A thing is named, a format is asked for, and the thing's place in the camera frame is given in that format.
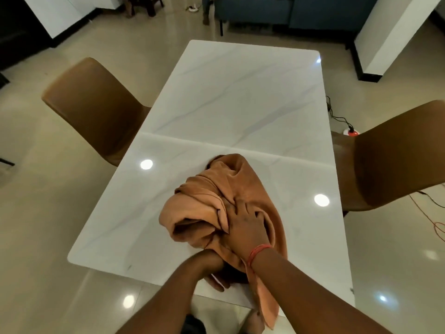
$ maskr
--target right arm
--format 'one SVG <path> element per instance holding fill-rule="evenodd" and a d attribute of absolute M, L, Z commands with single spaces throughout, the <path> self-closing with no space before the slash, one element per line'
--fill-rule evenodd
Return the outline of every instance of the right arm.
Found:
<path fill-rule="evenodd" d="M 253 248 L 268 244 L 264 216 L 236 200 L 226 205 L 230 234 L 227 245 L 245 262 Z M 259 252 L 251 264 L 299 334 L 390 334 L 367 315 L 312 280 L 272 248 Z"/>

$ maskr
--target orange towel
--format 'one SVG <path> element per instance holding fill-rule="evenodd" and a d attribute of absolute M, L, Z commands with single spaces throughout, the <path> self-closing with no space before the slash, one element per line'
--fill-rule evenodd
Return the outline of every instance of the orange towel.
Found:
<path fill-rule="evenodd" d="M 220 231 L 230 232 L 222 197 L 231 204 L 235 204 L 235 197 L 240 197 L 252 203 L 257 212 L 264 213 L 270 244 L 287 258 L 280 216 L 258 176 L 239 154 L 218 156 L 203 172 L 188 178 L 165 203 L 159 223 L 167 228 L 174 241 L 213 249 L 232 267 L 246 273 L 264 322 L 273 328 L 278 316 L 278 303 L 255 273 L 246 267 L 246 263 L 220 242 Z"/>

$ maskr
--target hand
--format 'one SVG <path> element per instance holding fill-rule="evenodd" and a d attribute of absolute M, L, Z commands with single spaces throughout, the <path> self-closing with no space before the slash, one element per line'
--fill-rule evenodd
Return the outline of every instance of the hand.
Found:
<path fill-rule="evenodd" d="M 258 245 L 268 244 L 264 215 L 255 215 L 253 205 L 235 198 L 235 206 L 228 201 L 226 205 L 229 219 L 229 234 L 223 236 L 223 241 L 244 261 L 247 261 L 252 250 Z"/>
<path fill-rule="evenodd" d="M 224 292 L 224 289 L 230 287 L 230 284 L 219 274 L 224 267 L 224 260 L 215 251 L 205 249 L 191 256 L 187 262 L 198 273 L 198 280 L 204 279 L 219 292 Z"/>

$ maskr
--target left hand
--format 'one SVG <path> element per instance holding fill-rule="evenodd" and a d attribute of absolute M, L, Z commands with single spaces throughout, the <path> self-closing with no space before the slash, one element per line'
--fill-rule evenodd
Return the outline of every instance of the left hand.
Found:
<path fill-rule="evenodd" d="M 196 269 L 200 273 L 199 279 L 207 281 L 215 290 L 224 292 L 224 289 L 230 287 L 230 284 L 219 275 L 224 267 L 224 260 L 215 251 L 205 249 L 191 256 L 187 261 L 196 265 Z"/>

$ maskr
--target chair backrest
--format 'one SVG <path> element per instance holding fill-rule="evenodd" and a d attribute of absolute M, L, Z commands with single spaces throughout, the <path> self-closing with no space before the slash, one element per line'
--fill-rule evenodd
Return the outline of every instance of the chair backrest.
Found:
<path fill-rule="evenodd" d="M 445 102 L 434 100 L 354 137 L 365 201 L 379 207 L 445 182 Z"/>
<path fill-rule="evenodd" d="M 42 100 L 101 156 L 114 150 L 143 110 L 142 104 L 90 57 L 59 76 Z"/>

